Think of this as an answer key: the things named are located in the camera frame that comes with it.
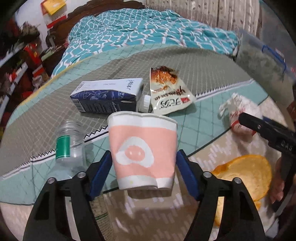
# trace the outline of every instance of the crumpled plastic bag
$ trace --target crumpled plastic bag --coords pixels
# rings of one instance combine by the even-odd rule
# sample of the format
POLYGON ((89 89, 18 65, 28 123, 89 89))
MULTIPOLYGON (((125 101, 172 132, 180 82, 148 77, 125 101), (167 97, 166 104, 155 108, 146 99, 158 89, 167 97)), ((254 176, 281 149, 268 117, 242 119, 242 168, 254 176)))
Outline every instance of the crumpled plastic bag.
POLYGON ((262 113, 257 104, 242 95, 233 93, 230 99, 228 99, 224 104, 220 105, 220 116, 224 114, 226 109, 229 111, 229 122, 233 132, 252 136, 255 135, 255 131, 242 126, 239 123, 239 115, 240 113, 245 112, 262 119, 262 113))

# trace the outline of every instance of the green label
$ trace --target green label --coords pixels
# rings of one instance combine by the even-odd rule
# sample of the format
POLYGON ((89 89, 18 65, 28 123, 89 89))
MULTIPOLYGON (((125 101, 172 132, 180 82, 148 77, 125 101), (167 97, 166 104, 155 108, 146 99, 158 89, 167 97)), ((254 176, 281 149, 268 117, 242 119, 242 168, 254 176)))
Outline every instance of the green label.
POLYGON ((57 139, 56 159, 70 157, 70 136, 61 136, 57 139))

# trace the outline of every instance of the blanket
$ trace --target blanket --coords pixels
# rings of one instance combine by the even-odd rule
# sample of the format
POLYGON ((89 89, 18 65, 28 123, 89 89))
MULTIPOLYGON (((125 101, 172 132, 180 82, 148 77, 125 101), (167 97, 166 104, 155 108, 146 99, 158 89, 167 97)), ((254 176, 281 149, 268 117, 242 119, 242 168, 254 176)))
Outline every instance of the blanket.
POLYGON ((129 45, 174 44, 232 54, 235 32, 185 19, 165 10, 120 9, 82 18, 68 36, 69 46, 52 77, 92 55, 129 45))

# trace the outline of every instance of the wooden headboard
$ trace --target wooden headboard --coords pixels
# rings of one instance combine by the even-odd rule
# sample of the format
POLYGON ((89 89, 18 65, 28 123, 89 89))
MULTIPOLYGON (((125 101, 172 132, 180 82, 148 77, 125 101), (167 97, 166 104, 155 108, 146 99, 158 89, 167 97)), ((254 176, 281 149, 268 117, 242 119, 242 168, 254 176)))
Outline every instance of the wooden headboard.
POLYGON ((123 0, 92 0, 69 13, 67 19, 54 25, 53 28, 50 29, 50 34, 54 36, 54 43, 57 46, 62 45, 65 43, 65 39, 73 26, 83 17, 89 15, 97 16, 108 10, 118 10, 122 8, 143 9, 144 6, 137 1, 123 2, 123 0))

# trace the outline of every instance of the pink paper cup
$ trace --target pink paper cup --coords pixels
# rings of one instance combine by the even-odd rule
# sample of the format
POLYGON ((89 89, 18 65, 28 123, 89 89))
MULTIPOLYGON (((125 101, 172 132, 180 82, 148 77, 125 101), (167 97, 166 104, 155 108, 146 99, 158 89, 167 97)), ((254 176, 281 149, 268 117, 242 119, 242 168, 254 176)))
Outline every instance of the pink paper cup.
POLYGON ((107 121, 119 189, 171 189, 177 122, 162 115, 132 111, 115 112, 107 121))

